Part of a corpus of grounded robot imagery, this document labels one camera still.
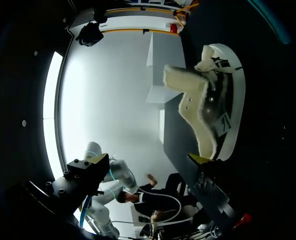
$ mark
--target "yellow rail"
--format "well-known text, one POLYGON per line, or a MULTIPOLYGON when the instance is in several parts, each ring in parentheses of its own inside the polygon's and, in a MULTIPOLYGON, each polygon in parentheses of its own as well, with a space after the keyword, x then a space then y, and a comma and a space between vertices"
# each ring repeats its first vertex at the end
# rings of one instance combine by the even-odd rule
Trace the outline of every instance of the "yellow rail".
POLYGON ((168 35, 173 35, 173 36, 179 36, 178 33, 170 32, 170 31, 161 31, 161 30, 152 30, 152 29, 140 29, 140 28, 125 28, 125 29, 114 29, 114 30, 102 31, 103 34, 116 33, 116 32, 160 33, 160 34, 168 34, 168 35))

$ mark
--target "white wall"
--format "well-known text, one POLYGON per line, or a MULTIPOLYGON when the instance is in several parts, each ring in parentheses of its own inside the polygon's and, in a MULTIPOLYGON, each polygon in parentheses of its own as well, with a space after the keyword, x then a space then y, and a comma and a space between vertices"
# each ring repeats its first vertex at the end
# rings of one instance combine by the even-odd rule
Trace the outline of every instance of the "white wall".
MULTIPOLYGON (((176 170, 159 141, 159 109, 146 103, 151 82, 145 77, 150 34, 105 34, 92 47, 74 41, 62 79, 61 127, 65 158, 82 158, 89 141, 103 152, 125 159, 138 185, 145 173, 165 186, 176 170)), ((132 221, 131 203, 107 204, 112 221, 132 221)), ((135 237, 132 224, 116 223, 124 237, 135 237)))

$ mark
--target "red object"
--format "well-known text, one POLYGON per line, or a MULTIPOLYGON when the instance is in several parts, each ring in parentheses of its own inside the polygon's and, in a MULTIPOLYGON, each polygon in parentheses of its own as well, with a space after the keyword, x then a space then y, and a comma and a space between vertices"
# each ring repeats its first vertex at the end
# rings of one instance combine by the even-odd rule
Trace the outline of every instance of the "red object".
POLYGON ((176 34, 177 31, 178 31, 177 25, 176 24, 170 24, 170 32, 176 34))
POLYGON ((239 222, 233 227, 233 229, 239 227, 242 224, 250 223, 252 220, 252 216, 250 216, 248 213, 245 213, 243 217, 239 220, 239 222))

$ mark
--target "screw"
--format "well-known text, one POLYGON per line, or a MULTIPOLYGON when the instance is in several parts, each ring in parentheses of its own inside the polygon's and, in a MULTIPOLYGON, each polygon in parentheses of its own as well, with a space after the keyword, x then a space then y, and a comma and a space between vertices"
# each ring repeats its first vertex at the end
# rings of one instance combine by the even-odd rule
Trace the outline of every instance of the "screw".
POLYGON ((51 181, 46 182, 46 192, 52 194, 54 192, 54 187, 51 181))
POLYGON ((63 189, 63 188, 60 188, 60 189, 58 190, 58 193, 59 193, 60 196, 63 196, 63 195, 66 193, 66 190, 63 189))
POLYGON ((64 176, 65 179, 67 179, 69 177, 69 175, 70 175, 69 173, 70 173, 70 171, 64 171, 63 172, 63 176, 64 176))

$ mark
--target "white cable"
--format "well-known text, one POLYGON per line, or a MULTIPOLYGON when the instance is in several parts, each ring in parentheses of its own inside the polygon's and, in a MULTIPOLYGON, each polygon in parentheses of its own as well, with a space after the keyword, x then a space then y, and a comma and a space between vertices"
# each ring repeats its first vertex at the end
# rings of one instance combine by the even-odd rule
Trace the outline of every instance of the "white cable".
POLYGON ((187 218, 185 220, 170 221, 170 222, 164 222, 164 221, 158 221, 158 222, 111 221, 111 223, 142 224, 143 226, 145 226, 145 225, 166 226, 166 225, 172 225, 172 224, 179 224, 179 223, 187 222, 187 221, 190 221, 192 219, 193 219, 193 217, 187 218))
MULTIPOLYGON (((133 174, 133 172, 132 172, 130 169, 128 169, 128 170, 129 170, 129 172, 131 173, 133 179, 136 179, 135 176, 134 176, 134 174, 133 174)), ((173 219, 174 219, 175 217, 177 217, 177 216, 180 214, 180 212, 182 211, 182 204, 180 203, 180 201, 179 201, 177 198, 175 198, 175 197, 173 197, 173 196, 170 196, 170 195, 166 195, 166 194, 159 194, 159 193, 152 193, 152 192, 144 191, 144 190, 142 190, 140 187, 139 187, 139 189, 140 189, 142 192, 144 192, 145 194, 151 194, 151 195, 156 195, 156 196, 163 196, 163 197, 172 198, 172 199, 176 200, 177 203, 179 204, 179 210, 178 210, 178 212, 177 212, 176 215, 174 215, 173 217, 171 217, 171 218, 169 218, 169 219, 166 219, 166 220, 163 220, 163 221, 159 221, 158 223, 165 223, 165 222, 168 222, 168 221, 170 221, 170 220, 173 220, 173 219)))
POLYGON ((75 7, 75 4, 74 4, 73 0, 67 0, 67 1, 69 3, 70 7, 72 8, 73 12, 76 13, 77 9, 75 7))
POLYGON ((211 226, 211 228, 210 228, 210 235, 213 237, 213 238, 215 238, 215 239, 217 239, 218 238, 218 236, 216 235, 216 233, 215 233, 215 231, 216 231, 216 225, 215 224, 213 224, 212 226, 211 226))

